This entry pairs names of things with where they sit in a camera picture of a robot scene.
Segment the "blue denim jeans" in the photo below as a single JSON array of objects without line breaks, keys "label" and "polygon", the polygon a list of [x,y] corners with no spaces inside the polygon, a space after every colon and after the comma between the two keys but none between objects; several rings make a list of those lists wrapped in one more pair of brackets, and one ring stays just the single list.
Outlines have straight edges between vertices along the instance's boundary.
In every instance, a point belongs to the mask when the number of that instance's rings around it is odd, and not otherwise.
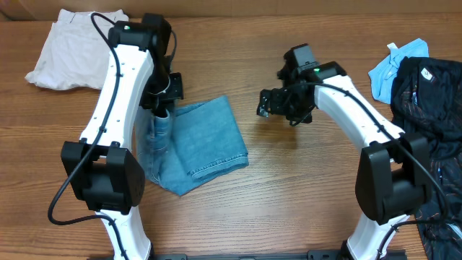
[{"label": "blue denim jeans", "polygon": [[164,109],[138,109],[136,157],[146,179],[178,196],[249,165],[228,97]]}]

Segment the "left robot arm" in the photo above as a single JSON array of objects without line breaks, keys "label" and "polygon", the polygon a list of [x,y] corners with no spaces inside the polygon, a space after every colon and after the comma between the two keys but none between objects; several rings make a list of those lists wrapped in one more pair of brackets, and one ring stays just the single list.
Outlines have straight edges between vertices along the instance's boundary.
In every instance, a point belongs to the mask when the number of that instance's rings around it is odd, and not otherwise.
[{"label": "left robot arm", "polygon": [[67,186],[102,220],[113,245],[114,259],[154,259],[154,248],[141,221],[139,204],[145,174],[132,153],[136,117],[171,108],[182,100],[183,83],[171,71],[174,55],[167,53],[174,36],[160,14],[146,13],[141,22],[117,21],[103,40],[110,49],[103,88],[78,142],[65,142],[61,161],[67,179],[54,196],[48,219]]}]

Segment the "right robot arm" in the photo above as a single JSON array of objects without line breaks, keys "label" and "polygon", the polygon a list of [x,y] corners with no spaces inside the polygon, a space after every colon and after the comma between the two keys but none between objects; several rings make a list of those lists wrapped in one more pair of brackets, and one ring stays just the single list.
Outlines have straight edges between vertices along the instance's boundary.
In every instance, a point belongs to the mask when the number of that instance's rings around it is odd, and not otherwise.
[{"label": "right robot arm", "polygon": [[399,227],[432,198],[427,140],[377,112],[335,61],[320,64],[308,44],[291,48],[277,74],[279,89],[263,90],[257,114],[309,124],[312,112],[329,115],[359,152],[355,196],[362,210],[339,250],[310,251],[309,259],[405,259],[387,247]]}]

